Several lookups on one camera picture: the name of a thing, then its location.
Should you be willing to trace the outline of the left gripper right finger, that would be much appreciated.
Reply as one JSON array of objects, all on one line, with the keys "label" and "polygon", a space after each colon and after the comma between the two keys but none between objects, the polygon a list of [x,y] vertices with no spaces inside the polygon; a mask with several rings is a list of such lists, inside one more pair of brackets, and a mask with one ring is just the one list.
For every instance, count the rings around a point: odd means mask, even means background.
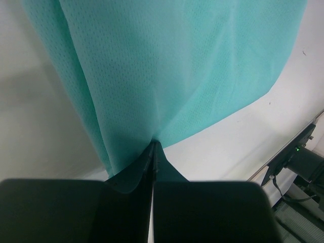
[{"label": "left gripper right finger", "polygon": [[263,189],[246,181],[188,181],[154,145],[155,242],[281,242]]}]

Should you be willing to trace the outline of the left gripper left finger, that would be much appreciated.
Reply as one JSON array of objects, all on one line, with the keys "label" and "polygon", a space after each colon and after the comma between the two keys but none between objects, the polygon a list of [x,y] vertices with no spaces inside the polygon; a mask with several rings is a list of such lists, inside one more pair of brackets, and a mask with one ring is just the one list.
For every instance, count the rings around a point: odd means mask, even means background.
[{"label": "left gripper left finger", "polygon": [[107,181],[2,181],[1,242],[147,242],[153,154]]}]

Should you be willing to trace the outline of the teal t shirt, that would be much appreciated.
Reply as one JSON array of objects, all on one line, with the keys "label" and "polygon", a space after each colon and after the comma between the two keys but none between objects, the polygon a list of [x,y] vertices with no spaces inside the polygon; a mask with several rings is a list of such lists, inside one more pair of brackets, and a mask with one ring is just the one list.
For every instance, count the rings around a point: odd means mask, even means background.
[{"label": "teal t shirt", "polygon": [[277,81],[306,1],[23,1],[110,176]]}]

